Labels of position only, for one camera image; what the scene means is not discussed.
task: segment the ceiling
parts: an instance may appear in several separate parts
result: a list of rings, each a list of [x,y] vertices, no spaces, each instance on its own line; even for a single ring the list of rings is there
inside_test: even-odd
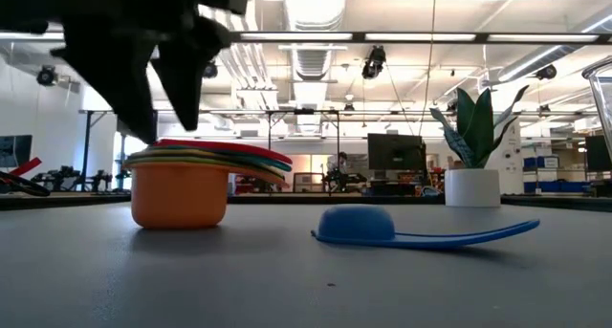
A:
[[[254,9],[247,16],[252,21],[252,30],[274,32],[290,29],[283,0],[253,2]],[[317,9],[317,2],[305,4]],[[610,9],[612,14],[612,0],[346,0],[339,30],[567,33],[575,32],[584,21],[606,9]],[[29,46],[44,55],[56,45],[31,43]],[[401,107],[423,110],[433,104],[444,105],[448,101],[445,93],[458,84],[477,95],[476,73],[482,76],[499,71],[538,50],[538,46],[388,44],[383,45],[386,66],[382,73],[376,79],[364,80],[361,78],[361,68],[372,45],[340,46],[345,46],[345,50],[332,51],[322,108],[341,109],[349,94],[353,96],[358,110]],[[294,104],[295,76],[291,52],[279,50],[278,44],[257,47],[261,47],[268,75],[277,89],[278,105],[285,107]],[[531,87],[517,109],[535,110],[542,103],[577,93],[585,94],[566,100],[553,109],[568,111],[588,107],[592,104],[592,97],[586,91],[588,82],[580,76],[580,72],[585,66],[611,54],[611,46],[585,47],[554,63],[558,70],[555,79],[539,81],[523,77],[499,84],[494,87],[497,89],[493,93],[494,108],[501,110],[507,106],[515,92],[525,84]],[[254,70],[252,62],[245,59],[245,63],[249,70]],[[231,98],[231,93],[232,85],[234,88],[238,86],[237,79],[230,75],[221,61],[217,61],[217,66],[218,76],[203,80],[203,103],[210,108],[234,109],[236,100]],[[60,71],[76,76],[68,67],[62,67]],[[154,99],[163,101],[164,91],[152,71],[150,85]]]

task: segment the gray table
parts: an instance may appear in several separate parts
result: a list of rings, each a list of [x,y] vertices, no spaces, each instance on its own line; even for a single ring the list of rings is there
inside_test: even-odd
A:
[[[610,327],[612,215],[389,206],[398,230],[536,230],[463,251],[318,243],[323,206],[140,230],[129,205],[0,212],[0,327]]]

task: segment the orange bowl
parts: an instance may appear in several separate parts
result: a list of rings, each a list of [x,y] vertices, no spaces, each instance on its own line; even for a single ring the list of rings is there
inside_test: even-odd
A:
[[[194,164],[132,166],[132,217],[145,229],[202,229],[219,224],[228,204],[225,169]]]

